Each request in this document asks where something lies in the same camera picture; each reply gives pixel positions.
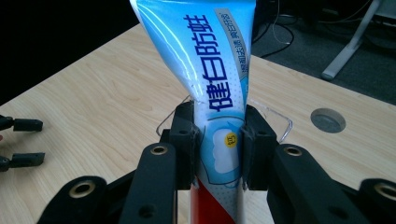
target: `black clamp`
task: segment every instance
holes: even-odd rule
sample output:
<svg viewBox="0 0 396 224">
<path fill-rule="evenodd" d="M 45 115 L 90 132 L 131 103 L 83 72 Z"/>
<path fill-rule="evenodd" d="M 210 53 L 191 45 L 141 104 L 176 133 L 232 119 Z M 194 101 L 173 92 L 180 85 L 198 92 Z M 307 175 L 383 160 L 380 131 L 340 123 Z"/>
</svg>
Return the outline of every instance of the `black clamp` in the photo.
<svg viewBox="0 0 396 224">
<path fill-rule="evenodd" d="M 396 223 L 396 183 L 365 179 L 355 190 L 331 179 L 306 149 L 280 145 L 250 105 L 243 134 L 244 188 L 268 192 L 276 224 Z M 179 105 L 171 129 L 144 149 L 136 170 L 109 184 L 99 176 L 70 181 L 38 223 L 177 223 L 177 191 L 193 182 L 198 136 L 193 104 Z"/>
<path fill-rule="evenodd" d="M 13 127 L 14 132 L 41 132 L 43 122 L 38 119 L 14 119 L 0 115 L 0 131 Z M 15 153 L 12 160 L 0 156 L 0 172 L 9 168 L 38 166 L 44 161 L 45 153 Z"/>
</svg>

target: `toothpaste tube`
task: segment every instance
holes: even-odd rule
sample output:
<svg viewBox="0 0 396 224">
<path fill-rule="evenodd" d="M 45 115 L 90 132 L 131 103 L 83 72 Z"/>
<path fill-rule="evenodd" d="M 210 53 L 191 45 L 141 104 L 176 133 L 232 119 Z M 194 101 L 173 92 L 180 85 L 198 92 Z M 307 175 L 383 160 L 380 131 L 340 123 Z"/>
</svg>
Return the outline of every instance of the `toothpaste tube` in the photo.
<svg viewBox="0 0 396 224">
<path fill-rule="evenodd" d="M 194 100 L 200 129 L 191 223 L 235 223 L 241 127 L 255 0 L 130 0 L 164 62 Z"/>
</svg>

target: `light wood tabletop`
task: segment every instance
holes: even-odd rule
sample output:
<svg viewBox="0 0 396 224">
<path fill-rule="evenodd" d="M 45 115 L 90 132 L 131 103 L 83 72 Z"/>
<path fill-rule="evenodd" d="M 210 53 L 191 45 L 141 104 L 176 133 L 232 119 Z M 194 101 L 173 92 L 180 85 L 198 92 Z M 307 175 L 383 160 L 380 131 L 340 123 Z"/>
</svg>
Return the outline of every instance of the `light wood tabletop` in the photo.
<svg viewBox="0 0 396 224">
<path fill-rule="evenodd" d="M 0 155 L 45 152 L 37 167 L 0 173 L 0 223 L 35 223 L 72 179 L 107 183 L 134 170 L 156 128 L 188 95 L 140 25 L 104 44 L 10 102 L 0 114 L 40 119 L 40 133 L 0 132 Z M 335 180 L 357 189 L 365 178 L 396 182 L 396 106 L 252 56 L 249 98 L 290 118 L 285 143 L 307 149 Z M 318 108 L 339 112 L 340 133 L 319 130 Z M 267 223 L 266 192 L 246 193 L 247 223 Z M 187 191 L 178 195 L 178 223 L 188 222 Z"/>
</svg>

